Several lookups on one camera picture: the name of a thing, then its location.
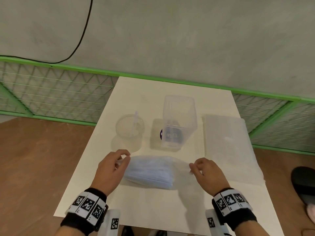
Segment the brown floor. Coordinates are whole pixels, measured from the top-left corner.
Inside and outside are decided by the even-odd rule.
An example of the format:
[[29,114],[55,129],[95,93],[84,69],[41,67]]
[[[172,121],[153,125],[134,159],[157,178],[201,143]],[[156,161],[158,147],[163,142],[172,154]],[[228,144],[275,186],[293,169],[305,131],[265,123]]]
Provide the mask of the brown floor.
[[[55,233],[61,218],[52,215],[92,132],[93,127],[27,118],[0,124],[0,235]],[[255,154],[285,236],[315,229],[290,182],[294,167],[315,168],[315,156],[260,149]]]

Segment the concrete wall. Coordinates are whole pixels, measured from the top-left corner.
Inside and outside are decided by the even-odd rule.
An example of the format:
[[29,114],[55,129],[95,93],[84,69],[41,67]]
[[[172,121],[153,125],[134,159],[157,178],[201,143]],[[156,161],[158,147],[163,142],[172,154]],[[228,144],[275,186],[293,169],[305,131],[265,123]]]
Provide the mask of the concrete wall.
[[[0,0],[0,54],[58,61],[89,0]],[[315,98],[314,0],[94,0],[66,63]]]

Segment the plastic container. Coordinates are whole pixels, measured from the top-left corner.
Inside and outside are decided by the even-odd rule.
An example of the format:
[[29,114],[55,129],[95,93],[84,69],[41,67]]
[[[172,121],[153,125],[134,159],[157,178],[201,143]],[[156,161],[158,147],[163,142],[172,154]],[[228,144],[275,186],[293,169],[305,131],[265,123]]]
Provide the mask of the plastic container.
[[137,113],[124,115],[116,123],[116,134],[123,144],[122,147],[130,152],[141,148],[144,129],[144,121]]
[[180,149],[197,127],[195,100],[190,97],[166,95],[161,147]]
[[206,158],[213,160],[230,181],[264,184],[244,119],[205,115],[203,122]]

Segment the white table surface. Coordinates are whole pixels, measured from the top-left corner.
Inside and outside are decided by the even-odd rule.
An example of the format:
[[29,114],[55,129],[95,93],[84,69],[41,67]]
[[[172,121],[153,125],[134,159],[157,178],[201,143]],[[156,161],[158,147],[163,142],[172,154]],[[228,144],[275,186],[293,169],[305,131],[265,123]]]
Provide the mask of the white table surface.
[[[193,97],[196,104],[198,129],[177,152],[162,151],[157,144],[164,97],[168,94]],[[240,117],[230,91],[120,77],[54,216],[64,217],[76,196],[90,186],[98,163],[107,153],[119,147],[115,143],[117,120],[136,110],[144,120],[146,129],[142,147],[131,156],[169,155],[186,162],[204,157],[204,114]],[[265,185],[254,186],[239,182],[230,184],[246,196],[254,208],[258,222],[270,235],[283,235]],[[136,187],[124,181],[108,197],[107,204],[109,208],[120,209],[122,225],[211,235],[205,218],[205,209],[212,208],[211,200],[212,197],[199,186],[188,186],[188,189],[178,192]]]

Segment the left hand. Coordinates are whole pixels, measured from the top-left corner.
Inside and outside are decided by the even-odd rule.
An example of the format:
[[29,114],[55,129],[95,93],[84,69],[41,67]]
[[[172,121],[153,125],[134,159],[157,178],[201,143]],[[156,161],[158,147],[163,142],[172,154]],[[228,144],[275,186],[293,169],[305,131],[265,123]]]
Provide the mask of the left hand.
[[[121,155],[126,155],[126,157],[120,163],[120,166],[116,165],[115,167],[116,161],[122,159]],[[119,185],[129,162],[130,153],[127,150],[110,152],[99,163],[91,187],[102,191],[108,196]]]

